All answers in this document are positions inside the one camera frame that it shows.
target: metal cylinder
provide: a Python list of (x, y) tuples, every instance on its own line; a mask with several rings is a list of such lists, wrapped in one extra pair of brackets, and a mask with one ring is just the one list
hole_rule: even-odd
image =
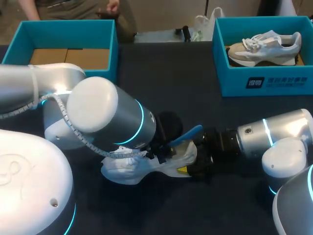
[(156, 132), (153, 114), (102, 77), (79, 83), (69, 95), (67, 112), (81, 132), (127, 148), (147, 145)]
[(260, 158), (284, 138), (300, 137), (306, 144), (312, 144), (313, 118), (305, 109), (262, 119), (237, 129), (237, 140), (241, 152), (248, 158)]

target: open box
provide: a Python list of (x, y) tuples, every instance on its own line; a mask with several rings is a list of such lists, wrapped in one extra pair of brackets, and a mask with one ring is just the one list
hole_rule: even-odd
[(2, 61), (7, 65), (71, 63), (86, 77), (116, 82), (118, 43), (113, 20), (24, 21)]
[[(232, 67), (226, 46), (270, 30), (281, 35), (300, 32), (301, 62), (296, 66)], [(223, 96), (313, 94), (313, 24), (308, 17), (218, 18), (213, 56)]]

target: white sneaker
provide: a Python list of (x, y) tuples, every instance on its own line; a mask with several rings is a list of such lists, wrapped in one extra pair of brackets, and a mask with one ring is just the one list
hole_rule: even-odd
[(277, 65), (295, 65), (295, 57), (301, 49), (301, 34), (279, 35), (273, 30), (243, 39), (228, 50), (230, 60), (246, 67), (253, 67), (261, 61)]
[[(101, 173), (108, 180), (124, 185), (136, 185), (147, 174), (153, 171), (163, 172), (171, 177), (189, 177), (177, 171), (178, 168), (192, 164), (197, 157), (197, 148), (192, 141), (184, 141), (174, 147), (176, 155), (160, 164), (157, 157), (134, 157), (124, 159), (105, 158), (102, 163)], [(119, 147), (114, 152), (134, 153), (138, 150)]]

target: blue led ring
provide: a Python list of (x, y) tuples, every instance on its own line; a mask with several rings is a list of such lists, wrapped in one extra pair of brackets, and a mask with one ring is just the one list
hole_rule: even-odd
[(268, 135), (268, 140), (269, 140), (269, 143), (271, 146), (273, 146), (273, 140), (272, 140), (272, 137), (270, 136), (270, 131), (269, 131), (269, 128), (268, 128), (268, 123), (265, 119), (263, 119), (263, 124), (264, 124), (264, 127), (265, 127), (265, 132), (266, 134)]
[(273, 194), (277, 194), (276, 192), (274, 192), (274, 190), (272, 190), (271, 188), (270, 188), (270, 186), (269, 186), (269, 190), (273, 193)]
[(309, 173), (308, 173), (308, 187), (309, 187), (309, 193), (310, 193), (311, 199), (313, 201), (313, 189), (312, 189), (312, 183), (311, 183), (312, 168), (313, 168), (313, 165), (310, 167)]
[(129, 140), (127, 140), (127, 141), (125, 141), (125, 142), (115, 143), (115, 144), (122, 145), (122, 144), (126, 144), (126, 143), (132, 141), (132, 140), (139, 134), (139, 132), (140, 132), (140, 130), (141, 130), (141, 128), (142, 128), (142, 124), (143, 124), (143, 108), (142, 108), (141, 104), (138, 102), (138, 100), (136, 100), (136, 101), (137, 101), (137, 103), (139, 104), (139, 107), (140, 107), (140, 109), (141, 109), (141, 124), (140, 124), (140, 126), (139, 126), (137, 132), (133, 135), (133, 137), (131, 137)]
[(75, 208), (74, 208), (74, 214), (73, 214), (73, 218), (72, 221), (69, 224), (69, 227), (67, 228), (66, 232), (64, 233), (64, 235), (67, 235), (67, 233), (69, 232), (70, 228), (72, 227), (72, 224), (74, 222), (74, 218), (75, 218), (75, 214), (76, 214), (76, 204), (75, 204)]

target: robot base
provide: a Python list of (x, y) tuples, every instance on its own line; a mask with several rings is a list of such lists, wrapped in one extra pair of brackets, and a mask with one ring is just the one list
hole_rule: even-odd
[(66, 235), (76, 206), (64, 154), (49, 141), (0, 130), (0, 234)]

